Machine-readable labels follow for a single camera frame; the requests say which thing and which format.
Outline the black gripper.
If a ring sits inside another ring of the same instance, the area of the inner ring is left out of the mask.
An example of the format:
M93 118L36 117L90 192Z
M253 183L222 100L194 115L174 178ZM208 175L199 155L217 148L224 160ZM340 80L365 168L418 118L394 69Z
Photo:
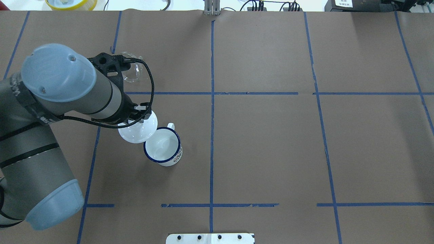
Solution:
M142 123L143 120L149 119L152 114L152 107L150 102L144 103L132 103L130 106L129 114L125 122L132 123L132 121L139 120Z

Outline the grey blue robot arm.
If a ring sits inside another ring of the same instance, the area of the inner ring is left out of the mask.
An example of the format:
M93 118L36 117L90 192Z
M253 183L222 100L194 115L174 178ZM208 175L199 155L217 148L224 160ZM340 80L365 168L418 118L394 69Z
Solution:
M151 82L151 99L140 105L123 88L122 72L134 63ZM27 221L45 230L85 205L51 124L126 128L150 117L153 96L152 73L139 58L86 58L57 43L34 49L19 72L1 81L1 228Z

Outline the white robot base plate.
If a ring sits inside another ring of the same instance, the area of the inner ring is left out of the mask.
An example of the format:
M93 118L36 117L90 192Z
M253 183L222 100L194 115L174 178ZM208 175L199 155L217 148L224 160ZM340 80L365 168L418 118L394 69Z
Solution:
M254 244L253 233L174 233L166 244Z

